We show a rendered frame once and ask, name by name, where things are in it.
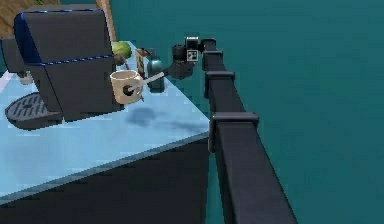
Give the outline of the teal bottle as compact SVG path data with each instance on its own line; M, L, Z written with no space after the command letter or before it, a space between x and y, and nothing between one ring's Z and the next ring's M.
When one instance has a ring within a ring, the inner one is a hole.
M148 50L148 63L147 63L147 72L148 77L151 78L154 75L162 71L162 62L156 54L156 51L151 48ZM148 84L151 93L162 93L165 90L164 79L159 78Z

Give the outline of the brown upright box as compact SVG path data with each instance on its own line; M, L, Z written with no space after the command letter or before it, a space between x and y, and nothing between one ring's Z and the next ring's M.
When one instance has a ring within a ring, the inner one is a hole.
M149 56L149 55L150 55L150 53L145 48L137 48L135 50L135 58L136 58L138 73L140 74L140 76L143 79L146 78L144 58Z

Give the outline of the cream cup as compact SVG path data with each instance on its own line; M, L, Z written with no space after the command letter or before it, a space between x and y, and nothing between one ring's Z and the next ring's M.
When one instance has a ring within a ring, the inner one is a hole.
M143 79L134 70L119 70L110 75L115 100L120 104L131 104L142 98Z

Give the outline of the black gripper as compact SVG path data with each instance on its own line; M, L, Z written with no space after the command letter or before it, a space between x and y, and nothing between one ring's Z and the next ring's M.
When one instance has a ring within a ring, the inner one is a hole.
M123 93L125 95L132 95L136 89L163 78L168 74L179 80L190 77L193 74L194 63L187 60L187 50L184 45L177 44L172 47L172 59L172 64L167 69L168 73L160 72L152 77L139 81L137 84L132 86L126 85L123 87Z

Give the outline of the black counter pale blue top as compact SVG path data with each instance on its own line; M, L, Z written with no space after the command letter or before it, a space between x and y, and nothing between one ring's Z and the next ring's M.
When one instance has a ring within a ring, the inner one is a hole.
M0 76L0 224L205 224L207 117L172 83L125 110L24 131Z

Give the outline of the black coffee machine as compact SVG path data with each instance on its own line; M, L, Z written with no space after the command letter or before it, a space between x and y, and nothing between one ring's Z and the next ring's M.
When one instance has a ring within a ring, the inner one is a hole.
M37 87L5 109L15 127L36 130L124 108L113 93L116 63L101 8L33 6L16 14L14 34L0 45L7 69Z

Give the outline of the green round vegetable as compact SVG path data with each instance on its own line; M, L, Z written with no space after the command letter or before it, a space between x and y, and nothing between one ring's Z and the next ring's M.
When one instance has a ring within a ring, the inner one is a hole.
M122 56L128 59L132 55L132 49L128 42L119 41L112 44L112 52L114 55Z

